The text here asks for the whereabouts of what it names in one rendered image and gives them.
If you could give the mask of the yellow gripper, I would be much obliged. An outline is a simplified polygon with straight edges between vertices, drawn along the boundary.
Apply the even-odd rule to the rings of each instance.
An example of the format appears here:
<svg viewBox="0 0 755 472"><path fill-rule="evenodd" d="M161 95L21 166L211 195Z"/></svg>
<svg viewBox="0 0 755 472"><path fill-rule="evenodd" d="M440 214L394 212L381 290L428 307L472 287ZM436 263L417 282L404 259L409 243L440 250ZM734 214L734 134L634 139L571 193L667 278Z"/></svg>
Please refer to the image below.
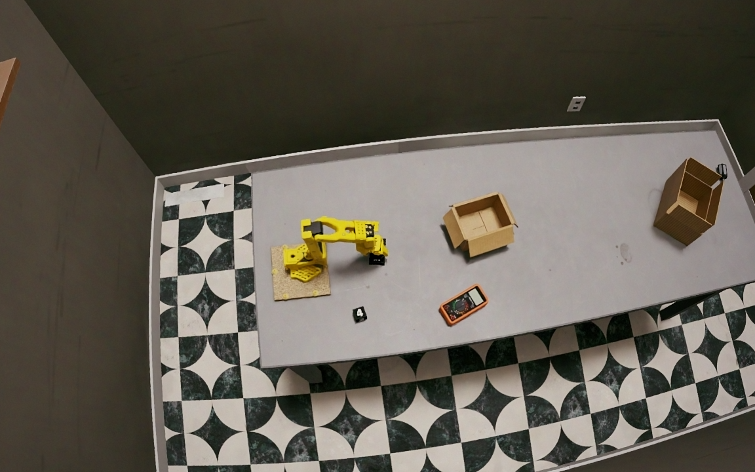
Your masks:
<svg viewBox="0 0 755 472"><path fill-rule="evenodd" d="M371 222L374 223L374 232L378 232L378 224L379 222ZM389 250L386 249L386 247L383 244L383 239L379 234L375 234L377 236L377 242L374 247L366 248L364 246L364 242L362 244L356 244L356 249L359 252L362 252L364 255L368 255L368 253L374 253L375 255L383 254L385 256L389 256Z"/></svg>

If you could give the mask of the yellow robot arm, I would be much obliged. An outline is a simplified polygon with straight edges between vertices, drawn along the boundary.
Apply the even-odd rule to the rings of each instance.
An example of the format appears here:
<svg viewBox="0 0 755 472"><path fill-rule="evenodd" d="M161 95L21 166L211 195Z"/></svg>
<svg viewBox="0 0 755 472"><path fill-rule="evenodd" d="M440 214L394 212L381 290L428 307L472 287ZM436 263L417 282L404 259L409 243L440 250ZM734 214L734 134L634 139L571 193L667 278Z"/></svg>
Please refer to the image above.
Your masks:
<svg viewBox="0 0 755 472"><path fill-rule="evenodd" d="M336 233L324 234L323 225L334 228ZM349 233L345 230L349 230ZM292 279L308 282L321 273L320 268L313 266L314 264L328 265L326 243L362 244L364 242L364 246L369 248L376 245L377 236L374 235L374 223L371 222L322 217L315 219L312 223L311 219L303 219L301 236L305 244L294 250L285 250L286 267L290 268ZM292 259L293 257L296 259Z"/></svg>

